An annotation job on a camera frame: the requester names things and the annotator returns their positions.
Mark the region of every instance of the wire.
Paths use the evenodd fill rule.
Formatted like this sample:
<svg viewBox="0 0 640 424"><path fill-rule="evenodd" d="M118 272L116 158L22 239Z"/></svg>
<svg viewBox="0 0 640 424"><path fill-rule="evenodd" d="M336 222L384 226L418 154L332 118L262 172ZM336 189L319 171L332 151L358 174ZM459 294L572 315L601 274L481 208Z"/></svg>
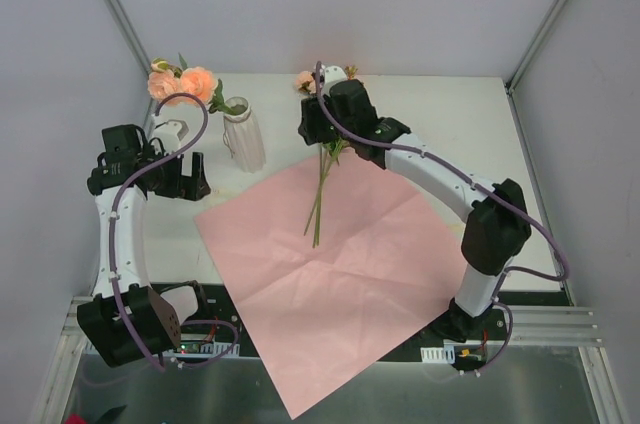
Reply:
<svg viewBox="0 0 640 424"><path fill-rule="evenodd" d="M540 234L544 236L544 238L547 240L549 245L552 247L556 260L558 261L561 267L561 272L557 276L544 274L542 272L538 272L536 270L528 269L526 267L520 267L520 266L506 267L505 269L503 269L502 271L503 273L508 273L510 271L526 272L527 274L531 274L536 277L540 277L542 279L547 279L549 281L554 281L554 282L562 282L569 278L570 267L569 267L568 259L564 254L564 252L562 251L562 249L560 248L560 245L553 238L551 233L544 228L542 224L540 224L538 221L533 219L526 212L522 211L521 209L518 209L516 206L505 201L501 197L496 196L493 191L490 191L489 189L482 186L481 184L474 182L470 176L468 176L463 171L458 169L456 166L454 166L447 160L441 158L440 156L437 156L431 152L425 151L418 147L404 146L401 144L393 144L393 143L385 143L385 142L377 142L377 141L372 141L370 139L365 139L364 137L358 136L357 134L354 134L353 132L349 131L344 126L342 126L342 124L340 124L340 122L338 122L338 120L335 117L333 117L333 115L331 115L331 113L329 112L329 109L327 109L327 106L324 102L324 96L322 95L323 80L320 79L321 73L322 73L322 62L318 61L316 63L316 72L315 72L316 96L318 98L318 103L320 104L320 108L322 109L322 112L324 113L326 118L329 120L329 122L331 122L331 124L333 124L333 126L338 131L340 131L344 136L346 136L350 140L359 142L361 144L365 144L367 146L380 147L382 149L388 149L388 150L395 149L398 151L412 152L412 153L418 154L423 159L426 157L427 159L430 159L440 164L442 167L444 167L445 169L449 170L450 172L458 176L460 179L462 179L463 182L479 190L480 192L485 194L487 197L491 198L492 200L500 204L502 207L513 212L515 215L525 220L531 226L533 226L536 230L538 230L538 232L540 232Z"/></svg>
<svg viewBox="0 0 640 424"><path fill-rule="evenodd" d="M149 351L149 349L145 345L144 341L142 340L142 337L140 337L140 334L138 334L138 331L136 330L133 323L131 322L131 319L127 314L127 311L124 306L124 302L122 300L122 294L120 293L120 285L118 284L119 279L117 277L118 268L116 263L116 223L118 220L118 207L120 206L120 201L122 200L122 197L124 196L124 193L126 192L126 190L131 185L133 185L137 179L139 179L141 176L143 176L147 172L164 165L165 163L174 159L176 156L179 156L180 154L183 154L187 150L191 149L191 147L193 147L193 145L202 137L202 135L204 134L204 131L207 128L207 124L209 123L209 113L207 112L206 106L197 96L194 96L193 94L189 94L186 92L177 92L163 99L158 104L158 107L156 108L156 111L155 111L155 115L158 116L160 114L160 109L162 109L162 107L167 102L169 102L169 100L176 97L186 97L188 99L192 99L198 104L198 106L200 106L200 109L202 110L202 115L203 115L203 121L202 121L202 126L200 127L200 130L198 130L198 132L196 133L193 139L191 139L187 144L182 146L177 151L171 154L168 154L162 157L161 159L155 162L152 162L151 164L131 174L131 176L129 176L129 178L124 182L124 184L122 184L122 186L120 186L120 188L118 189L118 192L116 193L116 196L113 200L113 204L111 206L111 216L109 217L109 270L111 271L112 275L115 276L111 278L111 287L113 288L113 296L116 301L116 307L118 308L118 313L120 314L120 318L122 319L122 322L127 328L127 331L129 331L129 334L131 335L131 338L135 342L136 346L138 347L138 349L140 349L140 352L142 353L142 355L149 361L149 363L155 369L157 369L160 372L165 371L164 366L155 357L153 357L153 355L151 354L151 351ZM217 320L191 321L191 323L194 323L194 322L199 324L223 325L226 327L230 327L234 334L234 341L233 341L233 344L229 346L229 349L233 349L233 347L238 342L238 331L233 325L229 324L228 322L217 321ZM226 350L225 352L222 352L219 356L215 356L214 358L209 359L207 363L215 362L217 358L222 357L228 352L230 351Z"/></svg>

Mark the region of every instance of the flower bud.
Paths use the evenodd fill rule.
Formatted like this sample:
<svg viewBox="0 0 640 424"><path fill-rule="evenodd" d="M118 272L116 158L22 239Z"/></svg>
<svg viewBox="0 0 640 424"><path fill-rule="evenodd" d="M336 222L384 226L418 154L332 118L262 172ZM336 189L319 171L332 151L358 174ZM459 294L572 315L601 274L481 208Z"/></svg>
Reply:
<svg viewBox="0 0 640 424"><path fill-rule="evenodd" d="M154 72L162 72L169 70L170 66L166 59L157 58L151 62L151 70Z"/></svg>

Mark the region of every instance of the red object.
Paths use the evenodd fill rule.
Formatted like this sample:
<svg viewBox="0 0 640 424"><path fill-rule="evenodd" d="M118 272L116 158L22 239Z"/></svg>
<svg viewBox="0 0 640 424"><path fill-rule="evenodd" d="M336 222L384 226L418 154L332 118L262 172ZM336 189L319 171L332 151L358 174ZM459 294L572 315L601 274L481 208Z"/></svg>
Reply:
<svg viewBox="0 0 640 424"><path fill-rule="evenodd" d="M64 421L64 424L87 424L87 421L76 414L71 414L69 416L69 419Z"/></svg>

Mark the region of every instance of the peach flower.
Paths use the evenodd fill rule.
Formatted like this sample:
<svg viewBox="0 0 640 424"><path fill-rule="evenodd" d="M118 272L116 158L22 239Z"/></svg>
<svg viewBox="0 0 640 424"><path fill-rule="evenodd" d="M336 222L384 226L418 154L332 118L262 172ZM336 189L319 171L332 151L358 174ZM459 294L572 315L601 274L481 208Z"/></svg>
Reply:
<svg viewBox="0 0 640 424"><path fill-rule="evenodd" d="M206 70L204 67L190 67L180 76L180 84L184 92L200 98L206 105L218 87L218 80L211 71Z"/></svg>
<svg viewBox="0 0 640 424"><path fill-rule="evenodd" d="M309 71L302 71L296 77L295 86L296 90L298 91L309 91L309 89L311 88L311 84L313 84L313 88L315 91L315 82L313 81L313 76Z"/></svg>
<svg viewBox="0 0 640 424"><path fill-rule="evenodd" d="M180 81L175 78L172 71L152 72L149 74L147 89L149 90L149 95L156 101L162 101L165 97L182 91Z"/></svg>

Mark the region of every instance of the pink cloth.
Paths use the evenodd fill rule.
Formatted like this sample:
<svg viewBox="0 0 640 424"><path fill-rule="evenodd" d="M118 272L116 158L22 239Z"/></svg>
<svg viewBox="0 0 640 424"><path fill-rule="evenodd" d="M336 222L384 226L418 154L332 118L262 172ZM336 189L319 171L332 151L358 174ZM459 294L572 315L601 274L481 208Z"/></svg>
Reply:
<svg viewBox="0 0 640 424"><path fill-rule="evenodd" d="M318 184L305 160L196 223L290 416L446 310L460 243L404 178L351 151L325 184L320 246L303 236Z"/></svg>

